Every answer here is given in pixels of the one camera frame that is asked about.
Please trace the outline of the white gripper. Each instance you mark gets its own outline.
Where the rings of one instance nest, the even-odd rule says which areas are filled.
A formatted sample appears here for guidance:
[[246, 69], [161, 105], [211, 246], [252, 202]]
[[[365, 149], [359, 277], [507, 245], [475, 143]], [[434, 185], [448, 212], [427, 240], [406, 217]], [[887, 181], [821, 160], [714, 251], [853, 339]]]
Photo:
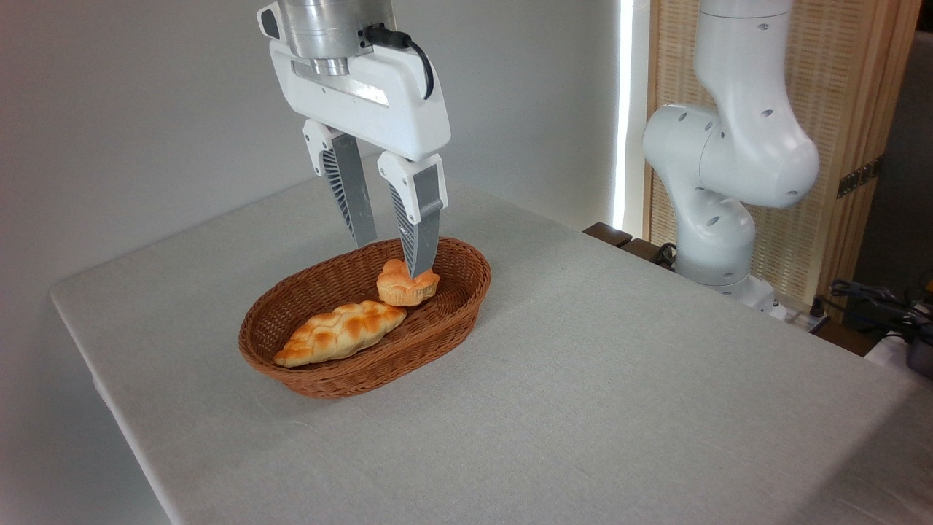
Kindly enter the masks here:
[[343, 76], [314, 73], [280, 41], [270, 41], [269, 50], [287, 103], [309, 117], [303, 136], [314, 173], [326, 179], [354, 243], [362, 248], [378, 237], [357, 142], [363, 139], [388, 150], [377, 164], [391, 189], [410, 278], [432, 269], [448, 206], [441, 156], [434, 153], [452, 137], [440, 81], [424, 99], [423, 62], [409, 50], [376, 47], [350, 57]]

